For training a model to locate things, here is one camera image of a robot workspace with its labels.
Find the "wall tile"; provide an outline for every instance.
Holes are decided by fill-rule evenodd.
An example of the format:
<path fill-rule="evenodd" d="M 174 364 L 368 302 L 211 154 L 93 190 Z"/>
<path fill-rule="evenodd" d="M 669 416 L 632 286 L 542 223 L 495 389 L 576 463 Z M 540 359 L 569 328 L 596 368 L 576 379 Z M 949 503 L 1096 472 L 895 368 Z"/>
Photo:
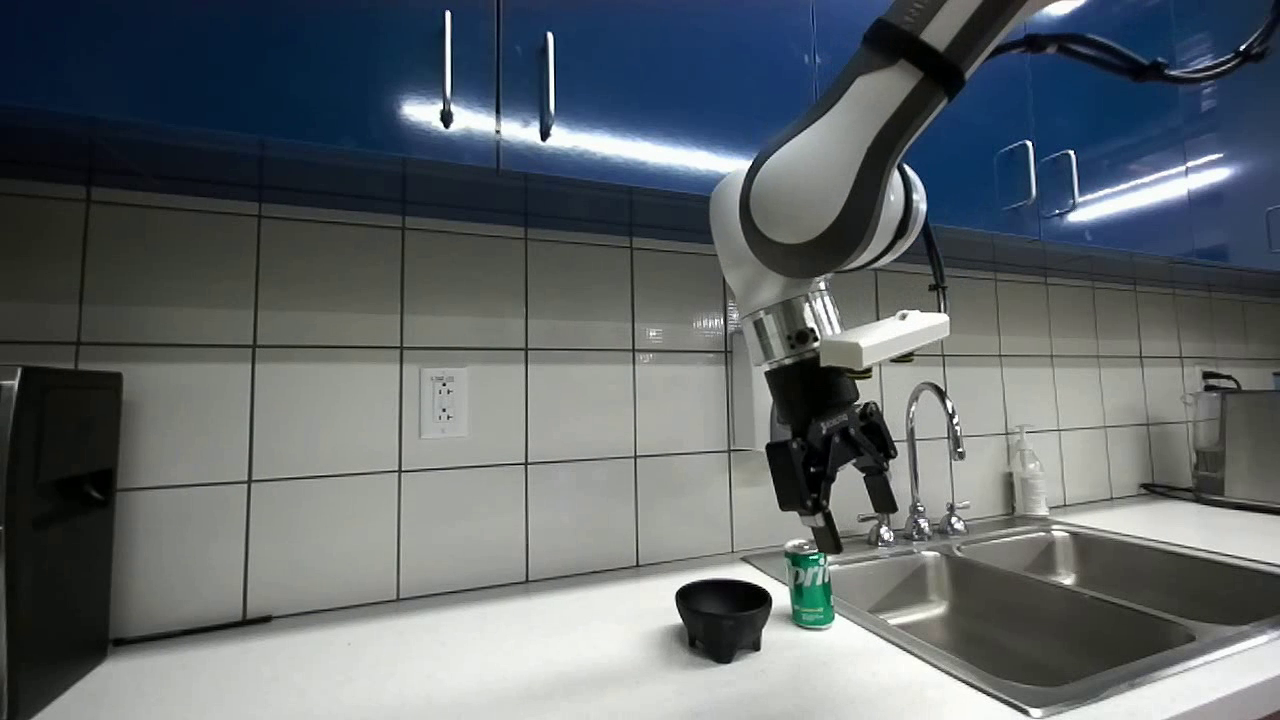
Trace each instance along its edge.
<path fill-rule="evenodd" d="M 1280 303 L 1252 302 L 1245 303 L 1249 357 L 1280 357 Z"/>
<path fill-rule="evenodd" d="M 0 346 L 0 364 L 76 368 L 76 346 Z"/>
<path fill-rule="evenodd" d="M 394 412 L 394 353 L 260 353 L 252 472 L 389 472 Z"/>
<path fill-rule="evenodd" d="M 1148 419 L 1153 423 L 1184 423 L 1190 419 L 1184 394 L 1184 364 L 1148 359 L 1143 364 Z"/>
<path fill-rule="evenodd" d="M 1065 494 L 1068 503 L 1112 496 L 1107 433 L 1065 433 Z"/>
<path fill-rule="evenodd" d="M 1047 293 L 1044 286 L 999 281 L 999 353 L 1047 357 Z"/>
<path fill-rule="evenodd" d="M 424 433 L 424 373 L 466 373 L 464 436 Z M 402 469 L 524 463 L 524 353 L 413 353 L 402 357 Z"/>
<path fill-rule="evenodd" d="M 524 245 L 409 232 L 402 346 L 524 350 Z"/>
<path fill-rule="evenodd" d="M 256 219 L 93 207 L 84 340 L 247 346 Z"/>
<path fill-rule="evenodd" d="M 527 575 L 636 563 L 632 460 L 527 469 Z"/>
<path fill-rule="evenodd" d="M 1252 357 L 1249 303 L 1241 296 L 1211 296 L 1211 350 L 1221 359 Z"/>
<path fill-rule="evenodd" d="M 726 449 L 725 357 L 636 357 L 640 453 Z"/>
<path fill-rule="evenodd" d="M 1100 427 L 1104 423 L 1104 379 L 1092 359 L 1055 359 L 1055 419 L 1059 427 Z"/>
<path fill-rule="evenodd" d="M 1156 423 L 1153 427 L 1153 478 L 1158 484 L 1190 484 L 1190 427 Z"/>
<path fill-rule="evenodd" d="M 1180 321 L 1180 353 L 1197 359 L 1216 359 L 1211 350 L 1211 296 L 1207 293 L 1177 293 Z"/>
<path fill-rule="evenodd" d="M 263 219 L 263 346 L 399 346 L 399 232 Z"/>
<path fill-rule="evenodd" d="M 527 357 L 527 456 L 632 456 L 632 357 L 530 353 Z"/>
<path fill-rule="evenodd" d="M 1050 357 L 1096 357 L 1092 288 L 1047 286 L 1047 350 Z"/>
<path fill-rule="evenodd" d="M 950 463 L 954 496 L 969 503 L 958 518 L 1004 518 L 1007 499 L 1007 439 L 1004 436 L 969 436 L 964 460 Z"/>
<path fill-rule="evenodd" d="M 1112 496 L 1137 496 L 1153 481 L 1148 427 L 1107 427 Z"/>
<path fill-rule="evenodd" d="M 726 551 L 726 456 L 653 456 L 636 472 L 640 563 Z"/>
<path fill-rule="evenodd" d="M 120 488 L 247 481 L 247 350 L 88 350 L 125 373 Z"/>
<path fill-rule="evenodd" d="M 1137 293 L 1143 357 L 1180 357 L 1170 293 Z"/>
<path fill-rule="evenodd" d="M 76 340 L 84 205 L 0 198 L 0 337 Z"/>
<path fill-rule="evenodd" d="M 999 353 L 999 303 L 994 286 L 981 278 L 954 278 L 950 288 L 950 340 L 949 357 L 994 357 Z"/>
<path fill-rule="evenodd" d="M 399 597 L 524 582 L 524 469 L 413 472 Z"/>
<path fill-rule="evenodd" d="M 636 254 L 636 350 L 725 353 L 725 303 L 716 255 Z"/>
<path fill-rule="evenodd" d="M 838 313 L 838 328 L 881 321 L 876 272 L 838 272 L 829 281 L 832 303 Z"/>
<path fill-rule="evenodd" d="M 782 539 L 809 535 L 791 511 L 776 507 L 769 463 L 759 453 L 730 453 L 730 550 L 734 551 L 776 551 Z"/>
<path fill-rule="evenodd" d="M 394 478 L 252 488 L 247 614 L 282 615 L 394 597 Z"/>
<path fill-rule="evenodd" d="M 238 621 L 244 484 L 120 494 L 111 638 Z"/>
<path fill-rule="evenodd" d="M 1055 383 L 1047 359 L 1004 359 L 1007 427 L 1055 427 Z"/>
<path fill-rule="evenodd" d="M 949 359 L 949 394 L 964 436 L 1004 433 L 1004 379 L 994 364 Z"/>
<path fill-rule="evenodd" d="M 632 350 L 632 263 L 625 247 L 527 245 L 530 350 Z"/>
<path fill-rule="evenodd" d="M 1104 379 L 1104 419 L 1107 423 L 1143 423 L 1148 419 L 1148 394 L 1140 364 L 1100 364 Z"/>
<path fill-rule="evenodd" d="M 1140 357 L 1137 334 L 1137 293 L 1104 286 L 1096 288 L 1096 353 L 1100 357 Z"/>

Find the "white tile wall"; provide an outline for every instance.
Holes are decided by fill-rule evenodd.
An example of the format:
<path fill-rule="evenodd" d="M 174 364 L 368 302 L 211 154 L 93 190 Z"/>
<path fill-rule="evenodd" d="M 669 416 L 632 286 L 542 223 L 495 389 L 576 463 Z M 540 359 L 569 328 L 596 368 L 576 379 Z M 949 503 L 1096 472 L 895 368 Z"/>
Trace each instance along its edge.
<path fill-rule="evenodd" d="M 244 614 L 244 484 L 115 499 L 111 638 L 231 625 Z"/>
<path fill-rule="evenodd" d="M 402 346 L 524 350 L 524 245 L 409 232 Z"/>
<path fill-rule="evenodd" d="M 629 247 L 527 245 L 527 350 L 632 350 Z"/>
<path fill-rule="evenodd" d="M 5 184 L 0 213 L 0 364 L 129 373 L 120 638 L 803 535 L 759 453 L 726 453 L 706 247 L 102 190 Z M 843 325 L 932 310 L 919 269 L 832 296 Z M 950 313 L 859 394 L 905 439 L 906 394 L 950 389 L 972 518 L 1007 511 L 1015 423 L 1055 503 L 1187 481 L 1197 373 L 1280 364 L 1263 296 L 954 272 Z M 424 364 L 466 373 L 466 436 L 418 433 Z M 932 404 L 919 427 L 942 511 Z M 892 484 L 905 503 L 905 460 Z M 838 472 L 838 524 L 863 511 Z"/>
<path fill-rule="evenodd" d="M 1047 293 L 1039 281 L 999 281 L 999 353 L 1047 357 Z"/>
<path fill-rule="evenodd" d="M 247 614 L 315 614 L 394 597 L 394 478 L 252 488 Z"/>
<path fill-rule="evenodd" d="M 1107 433 L 1065 433 L 1068 503 L 1112 496 Z"/>
<path fill-rule="evenodd" d="M 524 469 L 409 472 L 399 597 L 524 582 Z"/>
<path fill-rule="evenodd" d="M 1059 427 L 1100 427 L 1104 423 L 1104 379 L 1092 359 L 1055 359 L 1055 419 Z"/>
<path fill-rule="evenodd" d="M 1050 357 L 1100 353 L 1087 286 L 1047 286 L 1047 350 Z"/>
<path fill-rule="evenodd" d="M 530 353 L 527 357 L 527 456 L 632 456 L 632 357 Z"/>
<path fill-rule="evenodd" d="M 1096 288 L 1096 350 L 1100 357 L 1140 357 L 1137 293 L 1120 286 Z"/>
<path fill-rule="evenodd" d="M 999 353 L 999 303 L 992 278 L 954 278 L 950 288 L 950 340 L 949 357 L 994 357 Z"/>
<path fill-rule="evenodd" d="M 0 198 L 0 340 L 76 340 L 84 205 Z"/>
<path fill-rule="evenodd" d="M 260 346 L 399 346 L 399 232 L 263 219 Z"/>
<path fill-rule="evenodd" d="M 247 481 L 247 350 L 88 350 L 125 373 L 120 488 Z"/>
<path fill-rule="evenodd" d="M 1180 357 L 1177 340 L 1177 296 L 1170 293 L 1137 293 L 1143 357 Z"/>
<path fill-rule="evenodd" d="M 0 364 L 76 368 L 76 346 L 0 346 Z"/>
<path fill-rule="evenodd" d="M 636 350 L 725 353 L 716 255 L 636 254 Z"/>
<path fill-rule="evenodd" d="M 726 535 L 726 456 L 640 460 L 640 563 L 716 556 Z"/>
<path fill-rule="evenodd" d="M 527 575 L 636 563 L 632 460 L 527 469 Z"/>
<path fill-rule="evenodd" d="M 394 469 L 399 357 L 256 357 L 252 478 L 326 478 Z"/>
<path fill-rule="evenodd" d="M 247 346 L 256 219 L 95 205 L 84 340 Z"/>
<path fill-rule="evenodd" d="M 636 357 L 640 456 L 648 453 L 725 453 L 725 357 Z"/>
<path fill-rule="evenodd" d="M 1004 359 L 1007 427 L 1055 427 L 1055 379 L 1047 359 Z"/>

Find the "faucet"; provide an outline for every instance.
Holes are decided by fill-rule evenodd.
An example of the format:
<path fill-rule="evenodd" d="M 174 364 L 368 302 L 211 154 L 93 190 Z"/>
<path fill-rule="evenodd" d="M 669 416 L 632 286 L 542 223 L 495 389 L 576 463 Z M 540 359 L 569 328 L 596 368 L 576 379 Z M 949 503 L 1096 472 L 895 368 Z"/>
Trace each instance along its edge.
<path fill-rule="evenodd" d="M 927 524 L 924 503 L 919 503 L 915 404 L 919 404 L 924 394 L 932 394 L 949 412 L 949 439 L 950 439 L 950 456 L 949 460 L 964 460 L 958 412 L 954 412 L 950 396 L 932 379 L 915 383 L 913 402 L 906 402 L 913 507 L 906 507 L 906 528 L 905 528 L 913 539 L 932 539 L 937 535 L 937 528 Z M 964 521 L 958 521 L 954 478 L 950 472 L 949 472 L 949 488 L 950 488 L 950 503 L 949 503 L 949 518 L 942 518 L 942 535 L 958 535 Z"/>

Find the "kitchen counter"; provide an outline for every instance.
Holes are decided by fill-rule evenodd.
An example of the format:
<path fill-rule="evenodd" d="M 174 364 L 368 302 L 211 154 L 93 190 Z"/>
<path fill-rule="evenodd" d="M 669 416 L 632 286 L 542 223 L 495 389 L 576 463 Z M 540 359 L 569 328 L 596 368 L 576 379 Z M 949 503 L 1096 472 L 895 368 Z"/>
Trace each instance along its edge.
<path fill-rule="evenodd" d="M 1280 563 L 1280 518 L 1197 503 L 1068 511 L 1070 524 Z M 700 575 L 773 587 L 764 653 L 706 663 L 673 592 Z M 1280 642 L 1107 697 L 1070 717 L 1249 717 L 1280 707 Z M 799 632 L 747 563 L 676 563 L 382 603 L 120 647 L 38 720 L 424 720 L 424 717 L 1021 717 L 835 621 Z"/>

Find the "sink basin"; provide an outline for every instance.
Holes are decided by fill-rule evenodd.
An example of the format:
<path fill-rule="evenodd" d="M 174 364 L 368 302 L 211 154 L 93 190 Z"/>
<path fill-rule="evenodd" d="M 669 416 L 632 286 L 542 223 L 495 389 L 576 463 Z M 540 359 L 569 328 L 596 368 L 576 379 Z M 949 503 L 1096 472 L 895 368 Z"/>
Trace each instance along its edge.
<path fill-rule="evenodd" d="M 1280 614 L 1271 574 L 1068 528 L 969 546 L 964 556 L 1198 625 L 1256 625 Z"/>
<path fill-rule="evenodd" d="M 835 569 L 832 592 L 843 614 L 881 615 L 927 647 L 1037 687 L 1080 683 L 1197 642 L 1177 621 L 938 551 Z"/>
<path fill-rule="evenodd" d="M 782 556 L 750 563 L 787 584 Z M 1075 707 L 1280 630 L 1280 575 L 1065 524 L 832 561 L 835 614 L 1021 707 Z"/>

